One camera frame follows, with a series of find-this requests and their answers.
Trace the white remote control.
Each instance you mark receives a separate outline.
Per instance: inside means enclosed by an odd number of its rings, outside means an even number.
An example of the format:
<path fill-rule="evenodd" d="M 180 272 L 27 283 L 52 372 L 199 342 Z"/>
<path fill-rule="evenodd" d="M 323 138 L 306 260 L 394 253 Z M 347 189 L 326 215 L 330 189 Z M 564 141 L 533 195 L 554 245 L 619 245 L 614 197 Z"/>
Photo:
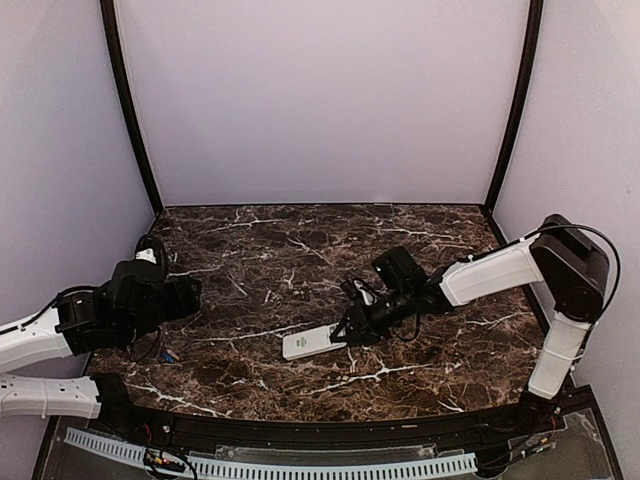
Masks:
<path fill-rule="evenodd" d="M 283 358 L 292 361 L 346 347 L 345 342 L 330 339 L 337 326 L 337 323 L 324 325 L 285 336 L 282 339 Z"/>

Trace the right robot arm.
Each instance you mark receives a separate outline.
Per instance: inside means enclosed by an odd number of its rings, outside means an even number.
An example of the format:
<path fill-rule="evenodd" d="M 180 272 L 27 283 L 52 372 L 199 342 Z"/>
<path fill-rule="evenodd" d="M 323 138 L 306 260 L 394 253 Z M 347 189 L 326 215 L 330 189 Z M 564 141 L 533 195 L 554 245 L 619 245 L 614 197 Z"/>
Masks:
<path fill-rule="evenodd" d="M 403 246 L 380 254 L 371 266 L 385 291 L 353 277 L 341 284 L 351 303 L 332 327 L 333 344 L 372 345 L 392 334 L 408 317 L 446 314 L 499 292 L 521 291 L 545 340 L 526 387 L 528 396 L 510 413 L 521 434 L 534 432 L 549 416 L 549 405 L 586 349 L 591 332 L 619 287 L 621 259 L 616 246 L 603 250 L 593 237 L 608 238 L 560 214 L 509 243 L 469 254 L 427 274 Z"/>

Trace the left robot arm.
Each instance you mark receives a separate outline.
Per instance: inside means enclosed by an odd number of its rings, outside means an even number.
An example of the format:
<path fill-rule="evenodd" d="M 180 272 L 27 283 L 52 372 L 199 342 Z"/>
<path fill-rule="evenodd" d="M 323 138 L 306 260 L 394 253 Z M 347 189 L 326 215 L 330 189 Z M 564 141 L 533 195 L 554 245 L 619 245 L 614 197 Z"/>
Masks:
<path fill-rule="evenodd" d="M 142 236 L 132 259 L 116 264 L 100 286 L 80 285 L 59 292 L 39 312 L 1 328 L 1 414 L 103 419 L 120 436 L 141 427 L 140 412 L 121 377 L 35 378 L 15 370 L 51 359 L 100 349 L 127 350 L 141 337 L 201 308 L 202 284 L 169 274 L 161 240 Z"/>

